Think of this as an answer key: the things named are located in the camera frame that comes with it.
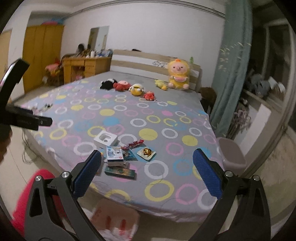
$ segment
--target gray plastic stool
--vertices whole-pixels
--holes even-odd
[[[220,137],[217,140],[225,171],[232,171],[235,175],[240,176],[246,169],[247,163],[239,146],[227,138]]]

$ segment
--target red snack wrapper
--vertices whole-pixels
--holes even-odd
[[[128,144],[124,145],[123,147],[121,147],[121,149],[123,149],[123,150],[132,149],[132,148],[135,148],[136,146],[142,144],[143,142],[144,142],[144,140],[134,141],[132,143],[128,143]]]

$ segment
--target blue gripper pad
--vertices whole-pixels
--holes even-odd
[[[79,168],[79,173],[73,180],[73,195],[75,198],[83,197],[89,185],[91,184],[94,176],[96,175],[98,169],[102,163],[101,153],[98,150],[94,150],[85,162],[78,163],[76,167],[71,172],[77,172]]]
[[[198,170],[198,173],[200,174],[210,194],[220,199],[222,196],[222,181],[210,165],[210,160],[201,149],[196,149],[193,152],[193,164]]]

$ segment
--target headboard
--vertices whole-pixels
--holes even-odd
[[[130,50],[114,50],[110,70],[135,74],[156,80],[169,81],[168,63],[173,57]],[[200,66],[193,64],[189,88],[197,91],[200,87]]]

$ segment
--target large yellow plush doll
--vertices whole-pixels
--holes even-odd
[[[170,82],[168,86],[170,88],[178,89],[189,89],[189,72],[190,67],[188,63],[184,60],[175,59],[169,62],[168,72],[170,75]]]

